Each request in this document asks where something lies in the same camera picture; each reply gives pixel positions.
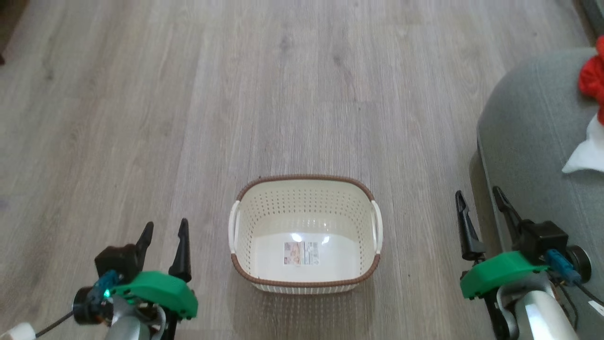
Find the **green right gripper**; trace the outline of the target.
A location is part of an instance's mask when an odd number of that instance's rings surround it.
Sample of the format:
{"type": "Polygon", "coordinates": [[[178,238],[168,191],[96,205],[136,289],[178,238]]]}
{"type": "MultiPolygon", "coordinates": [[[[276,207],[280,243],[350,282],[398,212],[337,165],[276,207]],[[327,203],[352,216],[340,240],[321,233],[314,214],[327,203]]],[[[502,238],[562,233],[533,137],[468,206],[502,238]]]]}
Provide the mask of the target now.
{"type": "MultiPolygon", "coordinates": [[[[519,238],[522,218],[500,187],[492,187],[492,193],[498,210],[504,215],[511,237],[519,238]]],[[[550,269],[545,263],[533,264],[520,251],[505,252],[485,260],[486,248],[471,222],[470,209],[462,191],[455,192],[455,206],[462,258],[466,261],[483,261],[460,278],[460,288],[465,299],[481,298],[486,293],[527,275],[550,269]]]]}

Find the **dark grey baseboard strip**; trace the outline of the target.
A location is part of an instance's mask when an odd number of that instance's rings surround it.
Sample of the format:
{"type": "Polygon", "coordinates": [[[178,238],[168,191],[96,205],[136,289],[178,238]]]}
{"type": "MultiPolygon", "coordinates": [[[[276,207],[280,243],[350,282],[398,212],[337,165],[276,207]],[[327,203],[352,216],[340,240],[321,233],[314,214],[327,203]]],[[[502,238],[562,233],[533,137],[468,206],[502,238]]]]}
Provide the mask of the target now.
{"type": "Polygon", "coordinates": [[[604,35],[604,0],[577,0],[589,25],[598,36],[604,35]]]}

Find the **grey fabric sofa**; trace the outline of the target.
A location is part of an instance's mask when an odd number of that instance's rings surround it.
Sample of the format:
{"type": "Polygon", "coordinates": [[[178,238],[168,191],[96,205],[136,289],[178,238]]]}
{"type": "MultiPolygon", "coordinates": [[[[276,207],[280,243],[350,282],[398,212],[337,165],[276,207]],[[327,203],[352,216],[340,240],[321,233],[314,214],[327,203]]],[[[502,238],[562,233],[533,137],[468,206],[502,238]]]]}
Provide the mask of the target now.
{"type": "Polygon", "coordinates": [[[489,189],[500,187],[522,218],[552,221],[592,265],[587,288],[604,300],[604,173],[565,174],[598,105],[578,88],[594,48],[552,52],[509,72],[478,122],[478,150],[489,189]]]}

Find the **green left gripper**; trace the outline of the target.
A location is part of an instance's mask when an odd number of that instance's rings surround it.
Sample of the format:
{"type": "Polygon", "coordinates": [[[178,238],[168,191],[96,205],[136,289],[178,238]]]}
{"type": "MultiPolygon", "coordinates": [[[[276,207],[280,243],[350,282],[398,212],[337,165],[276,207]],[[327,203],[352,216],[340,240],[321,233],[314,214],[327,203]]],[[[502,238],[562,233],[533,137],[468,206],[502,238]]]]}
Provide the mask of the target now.
{"type": "MultiPolygon", "coordinates": [[[[135,244],[137,265],[144,265],[145,254],[151,245],[154,223],[146,223],[135,244]]],[[[177,319],[193,319],[198,316],[198,299],[188,282],[192,279],[189,222],[181,220],[178,230],[179,245],[168,273],[142,271],[131,280],[112,288],[112,303],[119,298],[129,305],[138,302],[157,304],[176,314],[177,319]]]]}

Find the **red and white garment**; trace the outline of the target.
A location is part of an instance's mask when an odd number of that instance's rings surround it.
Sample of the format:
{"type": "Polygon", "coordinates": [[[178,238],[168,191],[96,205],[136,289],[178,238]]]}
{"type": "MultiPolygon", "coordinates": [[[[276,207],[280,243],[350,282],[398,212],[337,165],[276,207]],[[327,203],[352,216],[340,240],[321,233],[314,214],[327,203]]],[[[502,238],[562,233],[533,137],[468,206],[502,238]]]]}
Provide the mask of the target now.
{"type": "Polygon", "coordinates": [[[596,100],[598,111],[587,125],[586,140],[564,165],[565,174],[580,170],[604,173],[604,35],[596,41],[596,52],[580,70],[578,88],[583,95],[596,100]]]}

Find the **dark brown furniture edge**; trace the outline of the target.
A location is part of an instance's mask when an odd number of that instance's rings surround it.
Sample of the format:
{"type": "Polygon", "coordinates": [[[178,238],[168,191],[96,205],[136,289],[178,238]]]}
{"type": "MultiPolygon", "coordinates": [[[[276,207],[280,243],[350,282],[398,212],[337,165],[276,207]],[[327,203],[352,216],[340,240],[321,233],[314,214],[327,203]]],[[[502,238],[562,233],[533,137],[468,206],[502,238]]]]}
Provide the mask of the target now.
{"type": "Polygon", "coordinates": [[[3,53],[28,2],[29,0],[0,0],[0,66],[6,64],[3,53]]]}

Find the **cream laundry basket brown rim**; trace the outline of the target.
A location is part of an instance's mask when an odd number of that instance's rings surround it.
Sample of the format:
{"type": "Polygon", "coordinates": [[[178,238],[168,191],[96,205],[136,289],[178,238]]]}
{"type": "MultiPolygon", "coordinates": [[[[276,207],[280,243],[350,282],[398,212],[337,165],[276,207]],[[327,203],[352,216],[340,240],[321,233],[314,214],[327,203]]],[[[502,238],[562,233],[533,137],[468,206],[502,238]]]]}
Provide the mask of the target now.
{"type": "Polygon", "coordinates": [[[276,294],[349,292],[380,262],[384,225],[368,187],[349,177],[261,177],[236,197],[228,222],[235,271],[276,294]],[[318,242],[320,265],[283,264],[285,242],[318,242]]]}

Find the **printed sticker inside basket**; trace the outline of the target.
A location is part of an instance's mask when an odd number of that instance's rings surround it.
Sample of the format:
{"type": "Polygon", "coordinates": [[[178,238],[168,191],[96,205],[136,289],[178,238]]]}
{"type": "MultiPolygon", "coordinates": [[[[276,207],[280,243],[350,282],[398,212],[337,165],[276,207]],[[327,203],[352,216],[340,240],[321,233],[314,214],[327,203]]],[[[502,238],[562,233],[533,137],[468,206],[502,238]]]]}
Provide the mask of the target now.
{"type": "Polygon", "coordinates": [[[283,264],[297,267],[320,265],[320,247],[318,242],[285,242],[283,264]]]}

